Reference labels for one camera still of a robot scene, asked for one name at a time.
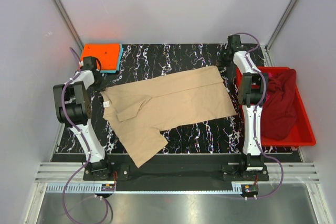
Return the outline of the beige t-shirt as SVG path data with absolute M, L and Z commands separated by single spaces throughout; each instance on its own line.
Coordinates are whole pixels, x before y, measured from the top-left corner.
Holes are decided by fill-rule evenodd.
M 108 87 L 103 117 L 136 167 L 167 145 L 162 131 L 236 114 L 216 66 Z

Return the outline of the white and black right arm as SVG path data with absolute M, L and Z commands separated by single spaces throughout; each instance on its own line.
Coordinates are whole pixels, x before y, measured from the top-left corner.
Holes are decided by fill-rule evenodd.
M 241 74 L 238 102 L 244 116 L 244 145 L 238 164 L 222 166 L 223 180 L 228 182 L 265 182 L 269 180 L 265 154 L 261 147 L 261 114 L 266 101 L 268 77 L 253 63 L 250 53 L 236 33 L 228 36 L 228 45 L 220 63 L 233 62 Z

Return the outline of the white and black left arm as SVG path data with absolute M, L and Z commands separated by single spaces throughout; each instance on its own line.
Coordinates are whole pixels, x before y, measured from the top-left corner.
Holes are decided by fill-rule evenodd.
M 75 75 L 52 89 L 58 121 L 70 128 L 85 152 L 85 180 L 106 180 L 112 175 L 111 162 L 91 123 L 92 106 L 87 91 L 100 84 L 100 70 L 98 58 L 84 57 Z

